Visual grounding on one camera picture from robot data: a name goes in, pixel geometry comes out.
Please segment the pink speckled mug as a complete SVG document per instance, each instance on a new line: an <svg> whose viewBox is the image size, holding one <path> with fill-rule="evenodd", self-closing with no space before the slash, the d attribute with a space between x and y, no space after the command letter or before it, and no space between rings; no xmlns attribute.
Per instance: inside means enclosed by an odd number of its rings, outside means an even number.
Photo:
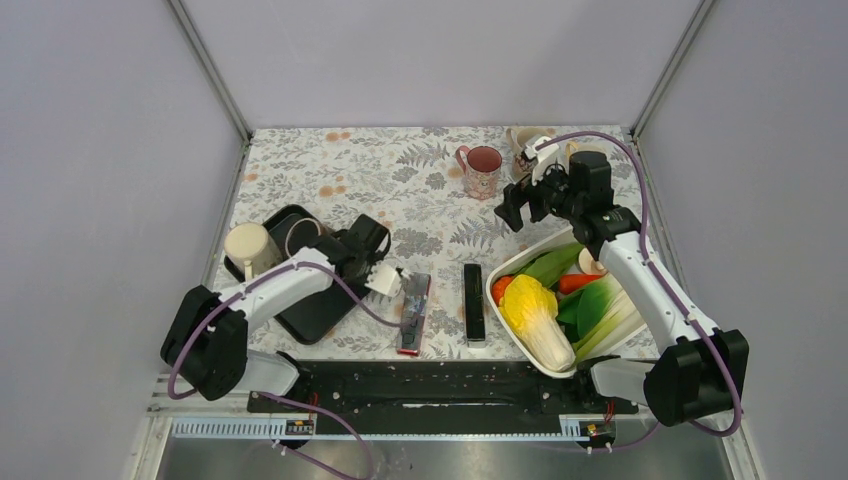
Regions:
<svg viewBox="0 0 848 480"><path fill-rule="evenodd" d="M455 159L462 170L463 188L469 197L486 200L496 194L503 159L495 148L460 146Z"/></svg>

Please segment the plain cream mug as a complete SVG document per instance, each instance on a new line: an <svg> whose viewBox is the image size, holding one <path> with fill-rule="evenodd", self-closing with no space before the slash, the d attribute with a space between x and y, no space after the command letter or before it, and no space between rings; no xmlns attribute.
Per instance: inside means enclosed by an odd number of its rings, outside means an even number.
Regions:
<svg viewBox="0 0 848 480"><path fill-rule="evenodd" d="M607 149L598 142L578 142L576 140L568 140L564 145L565 157L570 160L572 156L579 152L598 152L604 155L608 154Z"/></svg>

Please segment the red tomato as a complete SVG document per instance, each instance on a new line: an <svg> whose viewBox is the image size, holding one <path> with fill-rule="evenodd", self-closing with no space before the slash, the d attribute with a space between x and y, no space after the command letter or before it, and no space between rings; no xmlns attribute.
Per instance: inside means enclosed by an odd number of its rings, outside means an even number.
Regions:
<svg viewBox="0 0 848 480"><path fill-rule="evenodd" d="M491 286L490 293L493 299L493 302L496 307L498 307L502 299L505 295L506 289L512 283L514 277L511 275L505 275L498 278Z"/></svg>

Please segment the yellow napa cabbage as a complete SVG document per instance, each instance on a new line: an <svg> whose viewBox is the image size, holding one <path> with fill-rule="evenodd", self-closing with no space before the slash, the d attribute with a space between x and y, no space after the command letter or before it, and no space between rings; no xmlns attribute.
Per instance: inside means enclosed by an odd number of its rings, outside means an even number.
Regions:
<svg viewBox="0 0 848 480"><path fill-rule="evenodd" d="M539 366L551 372L564 372L574 365L573 347L556 320L556 297L537 279L525 274L514 276L498 311L511 333Z"/></svg>

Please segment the floral cream mug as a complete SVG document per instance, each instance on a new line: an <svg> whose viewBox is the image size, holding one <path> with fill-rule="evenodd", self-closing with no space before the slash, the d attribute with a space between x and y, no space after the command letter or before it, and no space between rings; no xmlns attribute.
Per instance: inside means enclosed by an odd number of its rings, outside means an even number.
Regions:
<svg viewBox="0 0 848 480"><path fill-rule="evenodd" d="M536 166L535 160L528 160L525 157L526 147L540 137L549 137L550 131L537 127L507 127L505 135L512 152L512 179L519 181L525 175L531 173Z"/></svg>

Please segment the green leafy vegetable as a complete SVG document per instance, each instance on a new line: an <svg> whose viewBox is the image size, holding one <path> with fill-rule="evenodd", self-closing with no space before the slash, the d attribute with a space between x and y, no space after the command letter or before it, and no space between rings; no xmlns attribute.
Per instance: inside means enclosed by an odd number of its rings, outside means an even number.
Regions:
<svg viewBox="0 0 848 480"><path fill-rule="evenodd" d="M554 292L558 302L556 320L562 326L568 340L572 343L576 343L579 339L576 327L576 311L583 290L589 284L570 295L560 294L557 291L557 284L563 275L584 274L569 272L578 262L578 255L582 249L584 248L579 243L569 243L555 250L538 255L518 270L519 274L525 274L537 279L544 287L548 287ZM603 275L601 279L594 282L597 281L600 281L601 284L612 283L613 285L618 285L610 275Z"/></svg>

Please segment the brown ribbed mug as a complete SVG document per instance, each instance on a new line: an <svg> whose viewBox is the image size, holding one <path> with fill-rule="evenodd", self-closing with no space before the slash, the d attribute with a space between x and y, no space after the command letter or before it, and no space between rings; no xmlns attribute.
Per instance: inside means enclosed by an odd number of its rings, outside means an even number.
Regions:
<svg viewBox="0 0 848 480"><path fill-rule="evenodd" d="M283 261L269 231L253 222L233 227L225 236L224 251L246 280L262 275Z"/></svg>

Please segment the green white leek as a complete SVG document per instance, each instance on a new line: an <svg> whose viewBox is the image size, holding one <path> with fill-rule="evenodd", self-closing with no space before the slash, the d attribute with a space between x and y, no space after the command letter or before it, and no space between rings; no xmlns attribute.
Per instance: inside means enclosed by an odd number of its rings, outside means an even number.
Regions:
<svg viewBox="0 0 848 480"><path fill-rule="evenodd" d="M576 311L578 341L573 344L578 362L590 353L620 325L636 318L636 308L628 294L618 285L593 282L585 287Z"/></svg>

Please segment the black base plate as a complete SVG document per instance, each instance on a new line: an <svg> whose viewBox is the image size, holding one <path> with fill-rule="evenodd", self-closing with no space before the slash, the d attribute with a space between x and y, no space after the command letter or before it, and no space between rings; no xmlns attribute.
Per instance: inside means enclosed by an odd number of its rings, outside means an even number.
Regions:
<svg viewBox="0 0 848 480"><path fill-rule="evenodd" d="M289 398L329 410L361 435L559 434L561 417L622 419L624 400L527 361L304 361Z"/></svg>

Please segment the black skull mug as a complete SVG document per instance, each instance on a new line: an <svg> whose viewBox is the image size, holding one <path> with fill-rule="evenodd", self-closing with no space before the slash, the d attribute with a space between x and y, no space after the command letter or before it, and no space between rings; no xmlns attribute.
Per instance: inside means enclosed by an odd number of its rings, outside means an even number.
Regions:
<svg viewBox="0 0 848 480"><path fill-rule="evenodd" d="M284 238L283 251L287 257L293 256L309 241L320 237L326 232L326 227L319 220L304 217L296 220Z"/></svg>

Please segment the black rectangular box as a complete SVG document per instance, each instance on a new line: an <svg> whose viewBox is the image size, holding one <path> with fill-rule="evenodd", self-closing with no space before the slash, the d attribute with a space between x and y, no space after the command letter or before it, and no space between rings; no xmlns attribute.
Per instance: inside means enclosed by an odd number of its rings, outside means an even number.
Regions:
<svg viewBox="0 0 848 480"><path fill-rule="evenodd" d="M463 266L465 338L470 348L484 348L486 329L482 269L479 264Z"/></svg>

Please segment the orange carrot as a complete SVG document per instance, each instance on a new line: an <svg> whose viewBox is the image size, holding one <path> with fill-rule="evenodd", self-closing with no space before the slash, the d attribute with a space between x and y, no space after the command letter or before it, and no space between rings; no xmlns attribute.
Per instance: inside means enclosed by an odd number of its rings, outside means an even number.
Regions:
<svg viewBox="0 0 848 480"><path fill-rule="evenodd" d="M597 274L566 274L558 280L557 291L562 295L570 295L601 278L602 275Z"/></svg>

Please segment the black rectangular tray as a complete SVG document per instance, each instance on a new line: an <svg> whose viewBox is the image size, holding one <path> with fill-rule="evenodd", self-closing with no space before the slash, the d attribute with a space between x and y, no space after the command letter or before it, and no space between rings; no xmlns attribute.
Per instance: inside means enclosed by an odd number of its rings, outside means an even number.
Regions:
<svg viewBox="0 0 848 480"><path fill-rule="evenodd" d="M301 218L312 217L300 205L290 204L269 217L263 226L269 231L283 255L283 242L292 224ZM337 283L328 289L308 296L274 316L297 342L312 345L324 338L348 313L357 307L356 302Z"/></svg>

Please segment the white oval basin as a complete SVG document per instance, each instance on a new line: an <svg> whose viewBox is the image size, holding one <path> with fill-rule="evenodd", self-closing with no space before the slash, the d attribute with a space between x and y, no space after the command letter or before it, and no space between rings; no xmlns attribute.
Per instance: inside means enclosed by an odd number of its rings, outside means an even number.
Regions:
<svg viewBox="0 0 848 480"><path fill-rule="evenodd" d="M584 247L567 227L496 267L486 301L522 353L543 374L570 378L577 365L611 355L647 325L609 273L568 295L560 279L585 276Z"/></svg>

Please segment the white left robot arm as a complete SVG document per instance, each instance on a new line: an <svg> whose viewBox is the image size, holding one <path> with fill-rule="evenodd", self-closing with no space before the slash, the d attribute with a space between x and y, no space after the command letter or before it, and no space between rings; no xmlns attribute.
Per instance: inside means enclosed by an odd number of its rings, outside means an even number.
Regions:
<svg viewBox="0 0 848 480"><path fill-rule="evenodd" d="M233 390L271 394L288 411L309 401L310 385L287 356L249 348L250 336L284 310L329 289L342 288L355 302L357 289L387 297L402 276L386 264L388 229L367 215L347 229L308 240L279 265L224 292L200 285L185 294L160 350L170 366L166 392L181 400L194 394L218 400Z"/></svg>

